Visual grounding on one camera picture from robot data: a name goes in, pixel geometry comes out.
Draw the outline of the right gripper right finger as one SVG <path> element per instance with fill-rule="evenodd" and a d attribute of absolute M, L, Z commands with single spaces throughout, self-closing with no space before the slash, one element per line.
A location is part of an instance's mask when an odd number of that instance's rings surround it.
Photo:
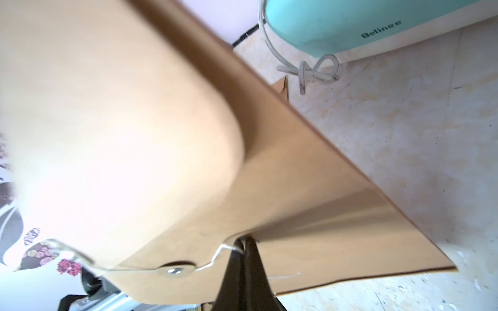
<path fill-rule="evenodd" d="M 284 311 L 286 308 L 274 295 L 268 283 L 267 274 L 252 237 L 245 238 L 244 257 L 244 307 L 250 311 Z"/>

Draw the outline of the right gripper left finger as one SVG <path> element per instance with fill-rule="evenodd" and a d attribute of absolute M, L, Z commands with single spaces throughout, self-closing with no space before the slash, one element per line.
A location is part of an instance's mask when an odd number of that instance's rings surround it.
<path fill-rule="evenodd" d="M 232 251 L 224 274 L 220 291 L 213 305 L 217 311 L 242 311 L 245 310 L 243 302 L 245 293 L 245 255 L 244 244 L 240 239 L 234 246 L 241 251 Z"/>

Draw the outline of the brown file bag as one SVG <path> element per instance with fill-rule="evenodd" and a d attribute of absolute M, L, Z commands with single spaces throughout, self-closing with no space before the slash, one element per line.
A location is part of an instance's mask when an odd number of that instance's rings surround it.
<path fill-rule="evenodd" d="M 24 219 L 141 303 L 215 300 L 244 237 L 276 294 L 454 268 L 175 1 L 2 1 L 1 133 Z"/>

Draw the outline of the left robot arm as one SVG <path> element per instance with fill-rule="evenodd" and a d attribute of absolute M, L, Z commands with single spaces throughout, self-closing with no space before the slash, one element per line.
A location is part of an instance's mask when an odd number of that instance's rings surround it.
<path fill-rule="evenodd" d="M 58 311 L 69 310 L 202 310 L 201 305 L 149 305 L 138 303 L 111 282 L 82 269 L 81 281 L 86 295 L 67 295 L 60 300 Z"/>

